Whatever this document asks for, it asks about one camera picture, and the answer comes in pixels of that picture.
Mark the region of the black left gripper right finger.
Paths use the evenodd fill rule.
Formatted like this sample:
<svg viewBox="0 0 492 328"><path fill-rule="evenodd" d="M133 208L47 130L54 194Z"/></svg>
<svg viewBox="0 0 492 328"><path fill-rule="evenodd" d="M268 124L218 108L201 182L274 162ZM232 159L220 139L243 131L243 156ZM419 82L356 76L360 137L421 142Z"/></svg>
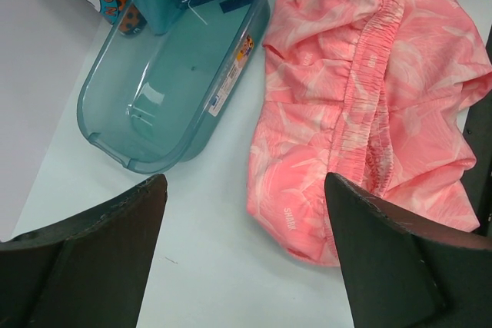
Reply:
<svg viewBox="0 0 492 328"><path fill-rule="evenodd" d="M329 173L327 211L356 327L489 327L491 239Z"/></svg>

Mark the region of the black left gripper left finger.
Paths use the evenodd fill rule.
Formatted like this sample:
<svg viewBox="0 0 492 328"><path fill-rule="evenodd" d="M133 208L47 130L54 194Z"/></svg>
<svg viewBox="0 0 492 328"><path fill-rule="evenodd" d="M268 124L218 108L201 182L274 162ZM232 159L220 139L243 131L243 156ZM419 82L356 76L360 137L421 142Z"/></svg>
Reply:
<svg viewBox="0 0 492 328"><path fill-rule="evenodd" d="M1 244L3 327L135 327L168 199L156 174Z"/></svg>

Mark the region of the pink patterned shorts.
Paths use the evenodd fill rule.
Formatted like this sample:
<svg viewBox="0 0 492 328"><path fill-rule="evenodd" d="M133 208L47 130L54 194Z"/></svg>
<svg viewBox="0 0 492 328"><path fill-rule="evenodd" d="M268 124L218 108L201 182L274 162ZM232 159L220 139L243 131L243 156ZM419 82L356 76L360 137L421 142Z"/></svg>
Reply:
<svg viewBox="0 0 492 328"><path fill-rule="evenodd" d="M457 115L491 90L491 63L457 0L276 0L248 213L292 257L339 264L333 172L440 224L479 221L461 178L476 158Z"/></svg>

